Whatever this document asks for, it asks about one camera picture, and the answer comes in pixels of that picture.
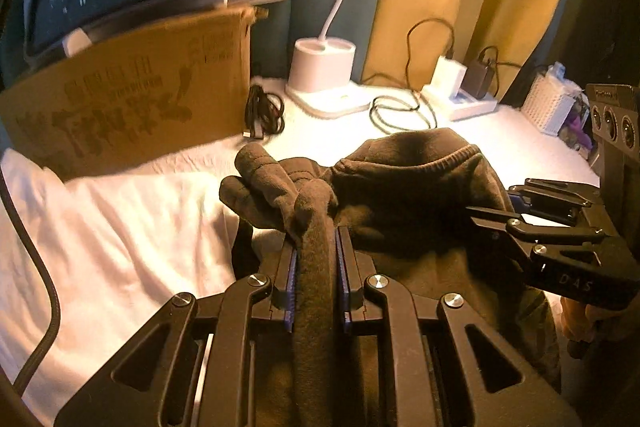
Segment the person right hand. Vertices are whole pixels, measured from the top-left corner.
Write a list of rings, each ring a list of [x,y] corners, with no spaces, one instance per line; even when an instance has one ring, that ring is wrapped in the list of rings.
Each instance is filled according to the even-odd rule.
[[[585,341],[585,343],[591,343],[596,337],[596,324],[599,321],[620,315],[620,312],[585,305],[566,297],[561,298],[561,308],[561,329],[564,336],[568,340]]]

